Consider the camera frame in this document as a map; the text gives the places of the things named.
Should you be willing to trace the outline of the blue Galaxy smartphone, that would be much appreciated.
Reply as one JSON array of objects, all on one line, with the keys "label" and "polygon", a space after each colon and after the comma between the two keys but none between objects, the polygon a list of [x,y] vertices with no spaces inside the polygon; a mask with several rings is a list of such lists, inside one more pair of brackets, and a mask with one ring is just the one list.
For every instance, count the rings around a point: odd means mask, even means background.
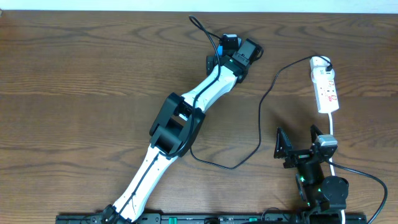
[{"label": "blue Galaxy smartphone", "polygon": [[218,48],[217,48],[217,53],[218,53],[218,55],[219,55],[220,57],[223,56],[223,46],[222,46],[222,45],[219,45],[219,46],[218,46]]}]

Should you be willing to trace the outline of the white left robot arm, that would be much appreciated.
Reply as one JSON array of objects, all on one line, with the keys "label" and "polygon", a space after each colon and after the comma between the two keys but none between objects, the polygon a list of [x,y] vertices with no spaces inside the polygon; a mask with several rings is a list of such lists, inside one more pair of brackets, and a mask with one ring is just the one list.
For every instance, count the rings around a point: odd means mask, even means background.
[{"label": "white left robot arm", "polygon": [[150,128],[150,144],[139,170],[122,196],[104,209],[102,223],[132,223],[142,215],[164,172],[191,148],[206,111],[246,78],[263,52],[250,39],[241,42],[226,36],[215,56],[207,59],[208,76],[191,91],[171,93],[165,99]]}]

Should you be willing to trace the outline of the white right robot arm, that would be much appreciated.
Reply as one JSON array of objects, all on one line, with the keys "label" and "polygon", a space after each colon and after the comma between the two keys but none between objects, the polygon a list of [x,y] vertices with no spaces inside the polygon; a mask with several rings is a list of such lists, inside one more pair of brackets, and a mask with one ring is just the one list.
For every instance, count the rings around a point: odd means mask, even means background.
[{"label": "white right robot arm", "polygon": [[346,208],[349,183],[336,175],[324,176],[321,163],[328,162],[338,148],[331,134],[323,134],[315,125],[310,127],[312,144],[296,150],[285,131],[277,128],[275,159],[283,159],[285,169],[297,169],[296,183],[302,199],[317,213],[339,212]]}]

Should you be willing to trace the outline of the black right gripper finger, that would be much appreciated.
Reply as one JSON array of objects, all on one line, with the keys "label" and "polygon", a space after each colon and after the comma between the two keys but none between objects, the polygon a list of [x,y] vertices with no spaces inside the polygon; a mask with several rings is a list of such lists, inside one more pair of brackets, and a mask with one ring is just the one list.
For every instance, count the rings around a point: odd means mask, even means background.
[{"label": "black right gripper finger", "polygon": [[274,158],[286,158],[291,150],[292,143],[290,142],[290,139],[287,137],[285,131],[281,127],[278,127]]},{"label": "black right gripper finger", "polygon": [[314,124],[311,125],[310,127],[310,134],[311,134],[312,143],[315,143],[318,136],[323,135],[323,133],[319,130],[319,128]]}]

